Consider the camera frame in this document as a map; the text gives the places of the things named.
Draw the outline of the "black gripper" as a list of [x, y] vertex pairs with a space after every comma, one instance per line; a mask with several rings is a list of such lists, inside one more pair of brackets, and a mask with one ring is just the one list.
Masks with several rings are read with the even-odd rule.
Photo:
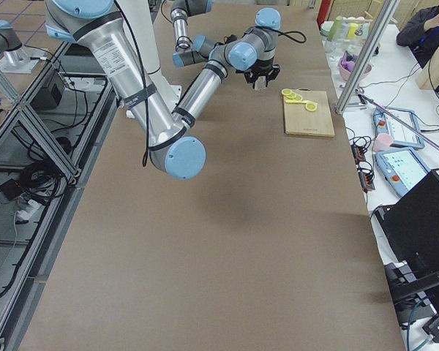
[[244, 78], [252, 86], [259, 77], [265, 77], [266, 82], [275, 80], [279, 74], [279, 65], [274, 64], [272, 60], [257, 60], [246, 72]]

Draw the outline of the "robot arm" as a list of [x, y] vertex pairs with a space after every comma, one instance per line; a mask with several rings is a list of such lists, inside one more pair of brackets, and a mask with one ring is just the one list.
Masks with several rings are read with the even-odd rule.
[[172, 58], [176, 67], [207, 62], [213, 49], [220, 46], [219, 42], [204, 35], [191, 38], [188, 29], [188, 18], [210, 12], [213, 3], [211, 0], [174, 1], [170, 10], [170, 19], [175, 37], [175, 51]]
[[146, 133], [145, 160], [178, 179], [203, 169], [206, 151], [190, 134], [208, 101], [228, 76], [243, 74], [256, 90], [279, 73], [274, 63], [280, 13], [263, 8], [239, 39], [224, 44], [205, 37], [190, 39], [189, 17], [211, 10], [210, 1], [175, 1], [170, 20], [178, 52], [176, 64], [200, 62], [203, 68], [181, 99], [159, 71], [149, 6], [145, 1], [47, 1], [49, 36], [87, 47], [124, 105]]

